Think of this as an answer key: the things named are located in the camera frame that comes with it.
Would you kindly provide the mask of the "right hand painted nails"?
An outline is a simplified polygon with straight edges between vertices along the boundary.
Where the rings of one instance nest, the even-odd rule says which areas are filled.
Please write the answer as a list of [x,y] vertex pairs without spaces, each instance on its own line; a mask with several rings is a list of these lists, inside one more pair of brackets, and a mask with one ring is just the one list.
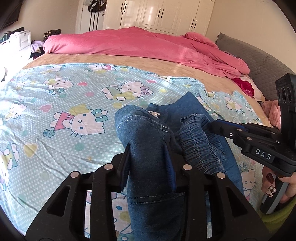
[[285,194],[281,197],[280,203],[286,203],[295,196],[295,172],[290,177],[281,177],[280,174],[276,174],[273,170],[264,166],[262,169],[262,175],[262,192],[268,193],[269,195],[272,194],[269,187],[275,187],[274,175],[276,175],[279,180],[281,180],[281,182],[288,183],[288,187],[285,191]]

